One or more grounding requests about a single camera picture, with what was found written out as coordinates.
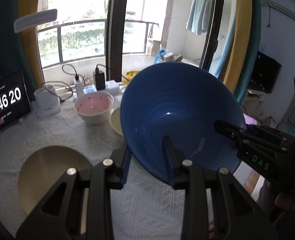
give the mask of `black power adapter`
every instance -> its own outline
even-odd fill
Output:
[[[105,89],[105,75],[102,70],[99,70],[98,67],[96,67],[95,72],[93,72],[93,79],[94,79],[94,85],[96,87],[96,90],[102,90]]]

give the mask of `light blue towel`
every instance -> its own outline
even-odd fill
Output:
[[[209,0],[193,0],[190,16],[186,28],[196,35],[207,32],[209,27],[210,2]]]

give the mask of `silver screw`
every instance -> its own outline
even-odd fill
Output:
[[[228,174],[228,168],[222,167],[218,170],[221,174],[227,175]]]
[[[76,168],[71,167],[71,168],[67,169],[67,174],[68,175],[74,175],[76,172],[77,172]]]
[[[103,160],[103,165],[104,166],[111,166],[113,164],[113,160],[112,159],[105,159]]]
[[[193,162],[191,160],[185,159],[185,160],[183,160],[182,164],[184,166],[189,167],[189,166],[192,166]]]

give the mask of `textured tablecloth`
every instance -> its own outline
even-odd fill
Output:
[[[115,96],[113,108],[122,95]],[[40,148],[61,145],[82,153],[92,165],[108,158],[122,145],[109,122],[88,126],[75,113],[72,100],[61,104],[56,115],[39,119],[34,110],[7,128],[0,136],[0,221],[15,236],[26,217],[17,193],[17,181],[25,160]],[[242,163],[234,173],[244,184],[252,169]],[[184,213],[184,191],[151,176],[132,157],[127,183],[112,190],[114,237],[121,239],[180,239]]]

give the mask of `clock display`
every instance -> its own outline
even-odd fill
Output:
[[[31,111],[22,71],[0,80],[0,130]]]

